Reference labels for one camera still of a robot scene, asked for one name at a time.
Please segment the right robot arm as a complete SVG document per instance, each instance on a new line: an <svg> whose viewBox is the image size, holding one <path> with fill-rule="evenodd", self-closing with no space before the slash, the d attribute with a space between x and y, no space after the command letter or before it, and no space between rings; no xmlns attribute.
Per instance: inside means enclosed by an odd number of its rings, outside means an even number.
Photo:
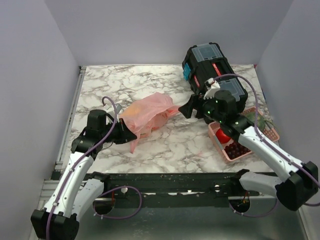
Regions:
<svg viewBox="0 0 320 240"><path fill-rule="evenodd" d="M220 124L228 137L254 152L277 175L246 171L230 183L230 191L241 196L247 190L275 196L291 211L297 211L318 192L318 167L311 161L304 163L291 156L266 137L242 112L248 95L234 96L228 90L214 94L192 94L179 112L189 119L193 110L196 118L205 118Z"/></svg>

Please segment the pink plastic bag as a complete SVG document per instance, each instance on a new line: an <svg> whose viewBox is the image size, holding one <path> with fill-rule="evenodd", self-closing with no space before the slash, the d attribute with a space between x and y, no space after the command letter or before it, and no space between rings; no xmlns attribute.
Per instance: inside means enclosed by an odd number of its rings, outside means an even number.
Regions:
<svg viewBox="0 0 320 240"><path fill-rule="evenodd" d="M151 94L132 104L144 105L147 114L140 117L129 117L123 115L123 112L119 116L124 120L128 129L137 136L136 140L130 142L130 153L134 153L141 138L150 136L153 131L162 128L169 119L179 113L179 106L173 103L173 99L169 95L160 92Z"/></svg>

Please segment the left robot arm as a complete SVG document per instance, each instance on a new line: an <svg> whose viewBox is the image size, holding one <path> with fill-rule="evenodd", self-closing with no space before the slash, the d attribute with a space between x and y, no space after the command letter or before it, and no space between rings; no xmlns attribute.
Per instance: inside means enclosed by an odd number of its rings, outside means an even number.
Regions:
<svg viewBox="0 0 320 240"><path fill-rule="evenodd" d="M44 207L31 215L36 236L43 240L74 240L80 220L95 198L107 197L111 191L110 177L104 173L94 173L82 186L103 144L125 144L136 139L123 119L100 109L90 111L86 127L71 144L68 164L55 191Z"/></svg>

